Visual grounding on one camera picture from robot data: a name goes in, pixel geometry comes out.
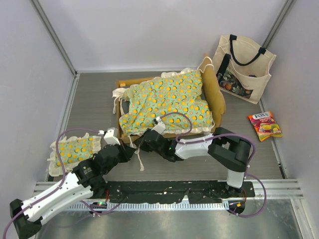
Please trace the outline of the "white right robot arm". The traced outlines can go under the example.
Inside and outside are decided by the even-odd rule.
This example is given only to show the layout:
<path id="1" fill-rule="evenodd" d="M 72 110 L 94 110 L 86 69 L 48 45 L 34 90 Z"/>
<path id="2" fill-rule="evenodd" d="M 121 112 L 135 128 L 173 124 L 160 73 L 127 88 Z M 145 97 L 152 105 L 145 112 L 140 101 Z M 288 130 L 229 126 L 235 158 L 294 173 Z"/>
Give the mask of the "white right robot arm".
<path id="1" fill-rule="evenodd" d="M 194 139 L 168 139 L 153 129 L 148 129 L 134 141 L 142 151 L 155 152 L 170 161 L 183 161 L 192 157 L 210 156 L 227 168 L 225 191 L 238 196 L 256 148 L 247 137 L 218 127 L 214 133 Z"/>

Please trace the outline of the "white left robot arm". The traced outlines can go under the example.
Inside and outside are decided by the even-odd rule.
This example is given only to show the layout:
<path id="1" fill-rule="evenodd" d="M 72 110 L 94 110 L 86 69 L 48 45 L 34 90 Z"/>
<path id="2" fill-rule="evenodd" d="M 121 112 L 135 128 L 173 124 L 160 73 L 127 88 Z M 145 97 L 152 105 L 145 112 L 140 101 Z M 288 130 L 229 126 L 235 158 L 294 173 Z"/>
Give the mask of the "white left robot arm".
<path id="1" fill-rule="evenodd" d="M 102 198 L 107 191 L 103 176 L 118 163 L 128 162 L 134 151 L 125 144 L 106 145 L 45 191 L 24 201 L 11 201 L 10 217 L 18 238 L 34 236 L 52 217 L 74 203 L 92 197 Z"/>

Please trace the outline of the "lemon print pet mattress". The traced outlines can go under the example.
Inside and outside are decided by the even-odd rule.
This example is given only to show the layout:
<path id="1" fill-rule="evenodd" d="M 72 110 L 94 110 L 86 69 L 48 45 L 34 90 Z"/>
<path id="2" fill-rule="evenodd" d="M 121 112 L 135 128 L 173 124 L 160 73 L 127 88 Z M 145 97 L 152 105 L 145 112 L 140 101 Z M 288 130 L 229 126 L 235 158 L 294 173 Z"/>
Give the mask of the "lemon print pet mattress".
<path id="1" fill-rule="evenodd" d="M 115 103 L 128 102 L 128 112 L 120 107 L 119 125 L 124 136 L 141 136 L 161 117 L 164 133 L 209 132 L 215 126 L 208 102 L 202 99 L 200 69 L 186 68 L 180 73 L 162 73 L 160 77 L 113 90 Z"/>

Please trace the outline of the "wooden pet bed frame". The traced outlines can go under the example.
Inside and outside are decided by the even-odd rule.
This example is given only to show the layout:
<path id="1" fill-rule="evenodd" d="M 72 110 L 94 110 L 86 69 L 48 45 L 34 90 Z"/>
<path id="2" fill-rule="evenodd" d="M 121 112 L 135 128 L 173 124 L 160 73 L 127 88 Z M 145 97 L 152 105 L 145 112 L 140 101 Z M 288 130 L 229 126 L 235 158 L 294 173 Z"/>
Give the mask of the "wooden pet bed frame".
<path id="1" fill-rule="evenodd" d="M 208 54 L 204 54 L 202 62 L 199 64 L 197 68 L 190 68 L 193 70 L 200 69 L 202 71 L 201 77 L 203 81 L 202 86 L 202 99 L 206 100 L 209 105 L 209 109 L 212 112 L 213 119 L 215 122 L 215 126 L 213 129 L 209 132 L 201 132 L 201 133 L 192 133 L 190 131 L 186 133 L 181 133 L 179 135 L 173 134 L 173 133 L 164 133 L 163 136 L 165 138 L 172 138 L 176 136 L 184 136 L 184 135 L 195 135 L 195 134 L 203 134 L 203 133 L 211 133 L 216 130 L 217 127 L 221 125 L 222 122 L 222 116 L 226 111 L 226 103 L 223 94 L 221 93 L 221 90 L 218 85 L 217 78 L 215 76 L 214 66 L 212 64 L 211 58 L 208 56 Z M 128 88 L 129 86 L 133 84 L 140 84 L 143 81 L 152 80 L 153 77 L 147 77 L 147 78 L 140 78 L 140 79 L 133 79 L 133 80 L 123 80 L 117 82 L 117 88 Z M 124 108 L 124 112 L 127 113 L 129 109 L 129 103 L 128 102 L 122 102 L 122 103 L 115 103 L 114 106 L 114 113 L 117 115 L 117 120 L 119 121 L 121 114 L 120 107 Z M 118 137 L 122 139 L 124 142 L 129 142 L 129 140 L 137 139 L 138 135 L 133 135 L 132 137 L 127 137 L 123 135 L 123 132 L 121 130 L 121 127 L 118 122 Z"/>

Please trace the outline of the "small lemon print pillow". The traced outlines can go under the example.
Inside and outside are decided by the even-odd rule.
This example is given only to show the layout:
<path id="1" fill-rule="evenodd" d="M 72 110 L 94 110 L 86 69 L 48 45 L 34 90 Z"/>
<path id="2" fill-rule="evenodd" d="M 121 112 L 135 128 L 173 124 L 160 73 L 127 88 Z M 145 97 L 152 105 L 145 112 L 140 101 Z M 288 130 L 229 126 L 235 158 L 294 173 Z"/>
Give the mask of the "small lemon print pillow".
<path id="1" fill-rule="evenodd" d="M 48 173 L 52 177 L 61 176 L 63 175 L 62 164 L 56 153 L 56 142 L 53 142 L 50 148 L 52 152 L 47 160 L 50 162 Z M 89 135 L 89 133 L 85 133 L 83 137 L 72 136 L 67 138 L 65 136 L 58 143 L 58 150 L 66 173 L 71 172 L 81 161 L 91 158 L 100 149 L 101 137 Z"/>

